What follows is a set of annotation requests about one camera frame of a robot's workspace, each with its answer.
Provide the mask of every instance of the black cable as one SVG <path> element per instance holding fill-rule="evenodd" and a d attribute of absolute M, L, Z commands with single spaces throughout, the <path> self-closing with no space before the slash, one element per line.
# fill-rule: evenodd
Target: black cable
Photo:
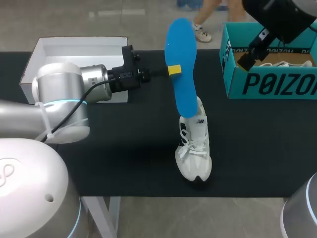
<path fill-rule="evenodd" d="M 70 117 L 74 114 L 74 112 L 80 107 L 80 105 L 83 103 L 83 101 L 86 99 L 86 97 L 88 96 L 88 94 L 91 93 L 91 91 L 100 86 L 100 85 L 103 85 L 103 84 L 106 84 L 106 83 L 110 83 L 110 82 L 113 82 L 113 81 L 116 81 L 117 79 L 113 78 L 113 79 L 109 79 L 109 80 L 106 80 L 106 81 L 103 81 L 103 82 L 100 82 L 100 83 L 97 83 L 93 86 L 90 87 L 90 89 L 87 90 L 86 93 L 83 94 L 83 96 L 80 98 L 79 102 L 73 107 L 73 109 L 69 112 L 69 114 L 67 116 L 65 116 L 65 118 L 63 120 L 61 120 L 61 122 L 59 124 L 57 124 L 57 126 L 55 126 L 52 130 L 52 134 L 54 132 L 56 132 L 65 122 L 67 122 Z M 42 140 L 41 142 L 45 142 L 47 140 L 48 136 L 46 135 Z"/>

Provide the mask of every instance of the blue insole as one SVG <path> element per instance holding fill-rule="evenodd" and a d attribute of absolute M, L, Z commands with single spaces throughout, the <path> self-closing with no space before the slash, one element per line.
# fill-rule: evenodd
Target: blue insole
<path fill-rule="evenodd" d="M 197 43 L 192 23 L 187 18 L 175 20 L 169 27 L 165 43 L 167 66 L 181 65 L 182 73 L 172 75 L 178 112 L 185 118 L 197 113 L 197 96 L 194 84 L 194 65 Z"/>

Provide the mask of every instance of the robotic arm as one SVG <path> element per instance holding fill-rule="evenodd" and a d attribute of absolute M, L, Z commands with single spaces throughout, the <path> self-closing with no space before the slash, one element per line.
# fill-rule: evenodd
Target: robotic arm
<path fill-rule="evenodd" d="M 138 68 L 140 57 L 132 46 L 122 47 L 122 54 L 124 65 L 111 70 L 104 65 L 83 68 L 72 63 L 44 65 L 32 83 L 35 105 L 0 100 L 0 138 L 71 143 L 87 137 L 87 103 L 110 100 L 112 93 L 136 89 L 150 81 L 149 72 Z M 51 133 L 67 116 L 69 119 Z"/>
<path fill-rule="evenodd" d="M 291 43 L 317 18 L 315 0 L 243 0 L 243 7 L 264 29 L 249 45 L 249 52 L 238 63 L 247 71 L 255 60 L 264 60 L 267 47 L 278 38 Z"/>

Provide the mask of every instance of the shoe tongue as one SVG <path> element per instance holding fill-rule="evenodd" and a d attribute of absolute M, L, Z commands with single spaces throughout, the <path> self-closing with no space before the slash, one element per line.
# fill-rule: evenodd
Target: shoe tongue
<path fill-rule="evenodd" d="M 194 116 L 188 119 L 192 140 L 204 138 L 207 131 L 207 116 Z"/>

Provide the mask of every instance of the person's leg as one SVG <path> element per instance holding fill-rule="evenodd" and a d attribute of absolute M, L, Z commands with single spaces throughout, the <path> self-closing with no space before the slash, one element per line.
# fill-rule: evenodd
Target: person's leg
<path fill-rule="evenodd" d="M 242 0 L 229 0 L 228 9 L 228 21 L 244 21 L 246 19 Z"/>
<path fill-rule="evenodd" d="M 211 16 L 214 9 L 221 4 L 221 0 L 204 0 L 203 7 L 200 9 L 199 14 L 194 18 L 193 27 L 197 40 L 201 42 L 211 41 L 211 35 L 204 32 L 201 24 L 203 24 L 208 17 Z"/>

